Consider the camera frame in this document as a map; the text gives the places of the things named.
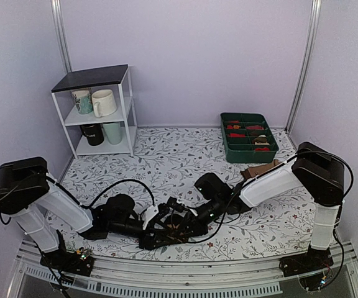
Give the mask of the brown cream rolled sock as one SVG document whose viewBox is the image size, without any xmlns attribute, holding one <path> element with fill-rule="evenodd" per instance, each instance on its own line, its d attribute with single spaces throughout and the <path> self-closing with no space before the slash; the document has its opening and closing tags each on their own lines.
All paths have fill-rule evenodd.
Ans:
<svg viewBox="0 0 358 298">
<path fill-rule="evenodd" d="M 252 139 L 253 145 L 270 145 L 268 137 L 266 135 L 259 135 Z"/>
</svg>

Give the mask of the floral patterned table mat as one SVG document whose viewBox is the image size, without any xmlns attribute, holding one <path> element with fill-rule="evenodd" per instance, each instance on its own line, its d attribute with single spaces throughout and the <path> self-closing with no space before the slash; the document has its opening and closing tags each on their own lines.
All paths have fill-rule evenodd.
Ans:
<svg viewBox="0 0 358 298">
<path fill-rule="evenodd" d="M 134 156 L 93 155 L 73 160 L 63 186 L 85 205 L 101 205 L 116 194 L 127 194 L 142 212 L 151 201 L 175 197 L 196 207 L 204 200 L 195 181 L 214 173 L 233 186 L 245 164 L 226 161 L 219 129 L 139 129 Z M 314 203 L 302 187 L 265 201 L 242 215 L 228 215 L 223 225 L 211 223 L 208 234 L 190 244 L 156 250 L 139 248 L 138 239 L 110 235 L 106 240 L 81 238 L 69 225 L 48 213 L 68 249 L 90 248 L 94 254 L 147 261 L 227 261 L 298 253 L 308 248 Z"/>
</svg>

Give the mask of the green divided organizer tray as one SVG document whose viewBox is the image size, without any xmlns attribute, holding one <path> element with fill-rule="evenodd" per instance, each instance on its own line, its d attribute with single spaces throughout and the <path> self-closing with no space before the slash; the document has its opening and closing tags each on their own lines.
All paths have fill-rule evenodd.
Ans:
<svg viewBox="0 0 358 298">
<path fill-rule="evenodd" d="M 229 163 L 269 163 L 278 152 L 278 143 L 262 114 L 223 112 L 221 132 L 226 161 Z M 245 138 L 230 138 L 229 133 L 245 134 Z M 253 145 L 252 139 L 266 135 L 270 145 Z"/>
</svg>

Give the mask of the cream white mug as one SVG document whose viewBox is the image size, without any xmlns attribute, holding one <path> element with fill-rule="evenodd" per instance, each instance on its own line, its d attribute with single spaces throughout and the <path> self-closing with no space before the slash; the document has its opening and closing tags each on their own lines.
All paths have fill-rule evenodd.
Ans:
<svg viewBox="0 0 358 298">
<path fill-rule="evenodd" d="M 91 95 L 93 111 L 97 118 L 111 115 L 117 111 L 117 105 L 111 89 L 101 89 Z"/>
</svg>

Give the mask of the teal patterned mug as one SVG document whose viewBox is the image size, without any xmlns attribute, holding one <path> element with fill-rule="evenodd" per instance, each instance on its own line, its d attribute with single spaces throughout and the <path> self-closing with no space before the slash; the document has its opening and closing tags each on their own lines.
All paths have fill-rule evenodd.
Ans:
<svg viewBox="0 0 358 298">
<path fill-rule="evenodd" d="M 79 114 L 85 115 L 93 112 L 90 89 L 77 89 L 71 92 L 75 107 Z"/>
</svg>

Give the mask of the plain brown sock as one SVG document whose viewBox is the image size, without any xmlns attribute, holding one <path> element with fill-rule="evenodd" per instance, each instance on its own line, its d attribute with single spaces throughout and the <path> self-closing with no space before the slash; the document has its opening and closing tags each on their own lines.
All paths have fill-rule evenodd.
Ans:
<svg viewBox="0 0 358 298">
<path fill-rule="evenodd" d="M 267 172 L 268 170 L 276 167 L 279 164 L 280 164 L 280 161 L 274 159 L 271 163 L 266 163 L 266 164 L 258 165 L 258 166 L 250 166 L 247 169 L 245 169 L 244 171 L 241 171 L 242 179 L 244 181 L 247 181 L 250 178 L 254 178 L 258 175 L 261 175 L 261 174 Z"/>
</svg>

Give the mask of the white shelf black top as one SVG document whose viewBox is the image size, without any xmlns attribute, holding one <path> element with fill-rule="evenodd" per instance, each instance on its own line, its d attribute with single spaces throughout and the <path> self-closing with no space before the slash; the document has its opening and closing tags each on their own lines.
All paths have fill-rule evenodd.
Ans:
<svg viewBox="0 0 358 298">
<path fill-rule="evenodd" d="M 137 119 L 128 65 L 66 74 L 51 90 L 73 156 L 134 156 Z"/>
</svg>

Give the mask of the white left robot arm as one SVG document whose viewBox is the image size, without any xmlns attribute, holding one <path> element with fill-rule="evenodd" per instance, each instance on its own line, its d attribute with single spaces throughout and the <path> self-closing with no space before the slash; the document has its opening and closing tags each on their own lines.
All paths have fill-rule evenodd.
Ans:
<svg viewBox="0 0 358 298">
<path fill-rule="evenodd" d="M 152 204 L 143 214 L 134 211 L 134 200 L 128 195 L 109 197 L 97 207 L 82 205 L 48 173 L 42 157 L 4 163 L 0 166 L 0 213 L 11 216 L 39 246 L 48 253 L 58 269 L 68 269 L 73 260 L 64 249 L 64 240 L 53 231 L 40 209 L 61 218 L 79 236 L 87 240 L 104 240 L 110 233 L 139 239 L 142 249 L 164 246 L 164 232 L 149 225 L 158 214 Z"/>
</svg>

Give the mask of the mint green cup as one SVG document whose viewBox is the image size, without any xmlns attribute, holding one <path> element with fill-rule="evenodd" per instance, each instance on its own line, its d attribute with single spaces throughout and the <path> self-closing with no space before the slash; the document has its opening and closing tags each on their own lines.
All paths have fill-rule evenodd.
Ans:
<svg viewBox="0 0 358 298">
<path fill-rule="evenodd" d="M 110 144 L 117 145 L 121 142 L 122 133 L 120 122 L 104 123 L 103 129 Z"/>
</svg>

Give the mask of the black mug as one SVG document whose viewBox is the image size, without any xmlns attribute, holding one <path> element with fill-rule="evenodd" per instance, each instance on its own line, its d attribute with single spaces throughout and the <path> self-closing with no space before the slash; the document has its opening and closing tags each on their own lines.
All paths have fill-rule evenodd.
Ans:
<svg viewBox="0 0 358 298">
<path fill-rule="evenodd" d="M 85 124 L 80 129 L 90 146 L 98 146 L 104 142 L 101 124 Z"/>
</svg>

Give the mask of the red rolled sock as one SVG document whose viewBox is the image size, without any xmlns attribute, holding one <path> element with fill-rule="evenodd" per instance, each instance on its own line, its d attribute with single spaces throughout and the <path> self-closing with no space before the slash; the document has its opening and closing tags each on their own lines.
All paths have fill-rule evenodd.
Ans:
<svg viewBox="0 0 358 298">
<path fill-rule="evenodd" d="M 230 137 L 230 138 L 245 138 L 246 135 L 241 134 L 241 133 L 229 133 L 229 134 L 227 134 L 227 137 Z"/>
</svg>

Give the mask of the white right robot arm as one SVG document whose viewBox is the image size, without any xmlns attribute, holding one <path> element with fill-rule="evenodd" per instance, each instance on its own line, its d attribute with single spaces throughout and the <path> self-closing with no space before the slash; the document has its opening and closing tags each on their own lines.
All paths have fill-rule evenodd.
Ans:
<svg viewBox="0 0 358 298">
<path fill-rule="evenodd" d="M 310 240 L 310 251 L 301 265 L 314 271 L 326 259 L 339 209 L 347 194 L 344 173 L 349 165 L 340 157 L 310 142 L 303 142 L 287 160 L 253 178 L 245 178 L 230 187 L 214 173 L 200 177 L 195 187 L 207 200 L 192 212 L 195 220 L 209 224 L 236 204 L 247 212 L 261 203 L 292 189 L 303 187 L 314 200 L 316 211 Z"/>
</svg>

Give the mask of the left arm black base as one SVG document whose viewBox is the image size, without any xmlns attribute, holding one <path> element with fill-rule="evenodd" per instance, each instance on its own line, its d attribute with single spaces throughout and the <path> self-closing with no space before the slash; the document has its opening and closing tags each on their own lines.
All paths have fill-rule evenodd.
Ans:
<svg viewBox="0 0 358 298">
<path fill-rule="evenodd" d="M 80 247 L 76 251 L 67 251 L 63 235 L 57 230 L 58 249 L 50 253 L 42 253 L 40 264 L 56 269 L 60 273 L 72 273 L 90 277 L 93 270 L 94 258 L 89 248 Z"/>
</svg>

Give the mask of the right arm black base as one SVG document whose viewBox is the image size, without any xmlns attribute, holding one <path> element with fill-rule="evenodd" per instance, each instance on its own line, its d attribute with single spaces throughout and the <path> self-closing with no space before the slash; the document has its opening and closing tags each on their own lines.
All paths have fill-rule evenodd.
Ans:
<svg viewBox="0 0 358 298">
<path fill-rule="evenodd" d="M 331 251 L 315 250 L 309 247 L 306 253 L 287 256 L 280 259 L 279 268 L 285 277 L 305 274 L 334 264 Z"/>
</svg>

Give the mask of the brown tan argyle sock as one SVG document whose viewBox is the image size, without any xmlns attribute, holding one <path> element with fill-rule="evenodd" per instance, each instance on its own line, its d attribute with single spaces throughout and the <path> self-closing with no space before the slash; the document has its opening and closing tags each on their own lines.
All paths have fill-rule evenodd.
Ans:
<svg viewBox="0 0 358 298">
<path fill-rule="evenodd" d="M 163 228 L 161 244 L 175 245 L 186 243 L 194 236 L 192 221 L 189 217 L 173 214 L 159 224 Z"/>
</svg>

